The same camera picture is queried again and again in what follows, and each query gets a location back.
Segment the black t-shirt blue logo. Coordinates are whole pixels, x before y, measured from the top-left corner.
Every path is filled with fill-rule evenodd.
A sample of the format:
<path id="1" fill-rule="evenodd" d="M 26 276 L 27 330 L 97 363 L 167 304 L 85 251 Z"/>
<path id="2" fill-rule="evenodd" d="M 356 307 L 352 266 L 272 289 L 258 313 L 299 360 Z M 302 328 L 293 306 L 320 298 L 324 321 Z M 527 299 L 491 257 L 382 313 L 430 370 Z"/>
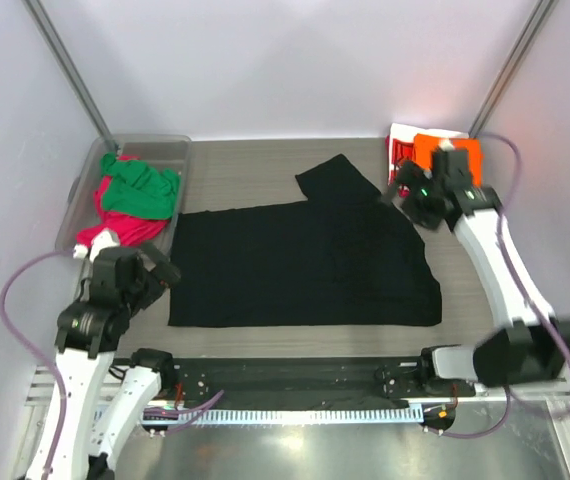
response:
<path id="1" fill-rule="evenodd" d="M 400 325 L 442 320 L 412 223 L 344 155 L 297 175 L 298 202 L 182 215 L 172 327 Z"/>

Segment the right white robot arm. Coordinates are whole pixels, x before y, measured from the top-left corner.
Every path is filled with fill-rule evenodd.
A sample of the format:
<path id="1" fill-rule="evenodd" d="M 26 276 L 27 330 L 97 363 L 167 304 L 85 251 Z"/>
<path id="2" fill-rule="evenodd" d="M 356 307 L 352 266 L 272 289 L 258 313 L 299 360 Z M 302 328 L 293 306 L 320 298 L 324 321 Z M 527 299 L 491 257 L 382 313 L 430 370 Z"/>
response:
<path id="1" fill-rule="evenodd" d="M 438 395 L 452 380 L 504 387 L 557 380 L 570 356 L 570 317 L 541 297 L 509 235 L 495 190 L 473 182 L 467 150 L 443 140 L 423 169 L 411 160 L 382 200 L 407 192 L 400 208 L 417 226 L 447 226 L 469 255 L 484 289 L 495 330 L 476 345 L 426 348 L 415 372 L 418 388 Z"/>

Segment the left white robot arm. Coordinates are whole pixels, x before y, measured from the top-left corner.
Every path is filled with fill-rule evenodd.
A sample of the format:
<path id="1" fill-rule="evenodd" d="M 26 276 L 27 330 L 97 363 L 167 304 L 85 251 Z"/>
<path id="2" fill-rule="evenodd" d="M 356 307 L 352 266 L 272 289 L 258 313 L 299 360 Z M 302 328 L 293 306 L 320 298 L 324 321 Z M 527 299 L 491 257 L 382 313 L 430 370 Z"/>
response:
<path id="1" fill-rule="evenodd" d="M 102 416 L 104 380 L 131 319 L 180 281 L 179 269 L 154 244 L 107 247 L 93 262 L 86 296 L 57 320 L 55 385 L 28 479 L 112 479 L 144 408 L 178 385 L 173 356 L 141 348 Z"/>

